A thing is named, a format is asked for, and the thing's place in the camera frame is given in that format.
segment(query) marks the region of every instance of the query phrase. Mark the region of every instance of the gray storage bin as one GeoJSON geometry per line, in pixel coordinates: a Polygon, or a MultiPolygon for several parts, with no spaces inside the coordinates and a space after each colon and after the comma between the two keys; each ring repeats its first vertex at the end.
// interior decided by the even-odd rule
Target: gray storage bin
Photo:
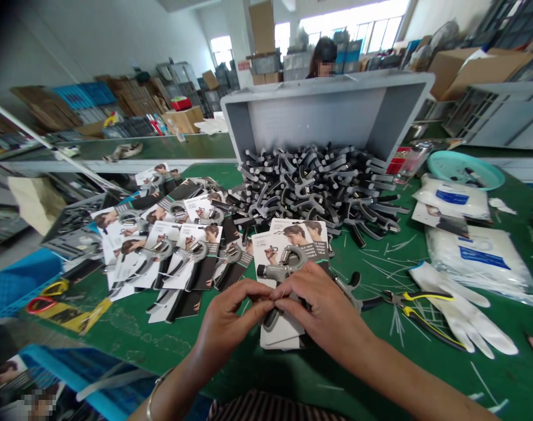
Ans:
{"type": "Polygon", "coordinates": [[[533,82],[471,85],[443,128],[470,146],[533,149],[533,82]]]}
{"type": "Polygon", "coordinates": [[[275,73],[280,70],[280,54],[251,58],[255,74],[275,73]]]}
{"type": "Polygon", "coordinates": [[[431,73],[380,70],[244,88],[221,99],[233,149],[356,146],[389,163],[428,97],[431,73]]]}

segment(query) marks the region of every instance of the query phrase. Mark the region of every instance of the white glove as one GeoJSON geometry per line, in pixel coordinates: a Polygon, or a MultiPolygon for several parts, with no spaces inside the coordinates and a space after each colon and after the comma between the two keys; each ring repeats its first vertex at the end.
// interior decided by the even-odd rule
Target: white glove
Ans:
{"type": "Polygon", "coordinates": [[[483,354],[494,359],[494,354],[487,345],[488,342],[504,354],[518,353],[514,342],[469,302],[482,307],[490,307],[490,302],[485,297],[451,281],[446,274],[438,272],[426,262],[409,269],[409,272],[423,291],[446,292],[453,296],[453,301],[436,298],[429,298],[429,301],[442,312],[453,335],[467,348],[468,352],[475,352],[474,343],[483,354]]]}

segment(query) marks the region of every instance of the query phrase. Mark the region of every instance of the hand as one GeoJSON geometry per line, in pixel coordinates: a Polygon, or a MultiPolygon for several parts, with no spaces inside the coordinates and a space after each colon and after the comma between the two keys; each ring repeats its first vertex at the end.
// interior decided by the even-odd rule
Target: hand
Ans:
{"type": "Polygon", "coordinates": [[[294,316],[309,336],[348,370],[357,357],[355,350],[376,338],[341,289],[312,261],[282,282],[270,297],[277,308],[294,316]],[[297,301],[283,298],[292,292],[311,305],[311,313],[297,301]]]}
{"type": "Polygon", "coordinates": [[[274,308],[268,300],[272,288],[243,279],[217,295],[208,306],[193,351],[199,364],[212,377],[229,360],[247,333],[274,308]],[[253,306],[239,317],[241,302],[249,297],[253,306]]]}

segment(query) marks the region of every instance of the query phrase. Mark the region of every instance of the plastic tray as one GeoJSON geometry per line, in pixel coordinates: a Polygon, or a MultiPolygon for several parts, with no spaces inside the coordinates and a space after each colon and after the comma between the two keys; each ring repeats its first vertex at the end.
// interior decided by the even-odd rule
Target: plastic tray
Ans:
{"type": "Polygon", "coordinates": [[[0,272],[0,318],[16,317],[26,304],[57,281],[62,260],[40,249],[0,272]]]}
{"type": "MultiPolygon", "coordinates": [[[[29,345],[19,353],[25,364],[43,367],[53,376],[64,381],[73,391],[80,392],[98,381],[110,369],[122,363],[93,348],[52,350],[38,345],[29,345]]],[[[136,367],[123,364],[117,374],[136,367]]],[[[151,394],[157,376],[137,380],[113,389],[101,389],[86,397],[86,401],[109,421],[123,421],[151,394]]]]}
{"type": "Polygon", "coordinates": [[[505,177],[497,167],[478,158],[453,151],[438,151],[428,158],[428,169],[441,180],[451,182],[451,177],[457,177],[457,183],[465,184],[473,180],[465,168],[469,167],[479,174],[488,187],[481,190],[491,191],[504,184],[505,177]]]}
{"type": "Polygon", "coordinates": [[[387,164],[428,97],[431,73],[380,70],[241,89],[221,99],[233,149],[365,149],[387,164]]]}

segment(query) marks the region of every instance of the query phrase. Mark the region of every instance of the plastic bag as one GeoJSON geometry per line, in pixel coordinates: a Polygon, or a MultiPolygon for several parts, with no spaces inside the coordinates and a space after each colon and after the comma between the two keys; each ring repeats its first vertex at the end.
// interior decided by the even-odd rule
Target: plastic bag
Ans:
{"type": "Polygon", "coordinates": [[[487,289],[533,306],[533,278],[502,230],[469,226],[470,240],[427,227],[432,266],[466,287],[487,289]]]}
{"type": "Polygon", "coordinates": [[[412,197],[425,205],[436,206],[448,216],[490,219],[487,192],[475,187],[431,178],[424,174],[422,188],[412,197]]]}

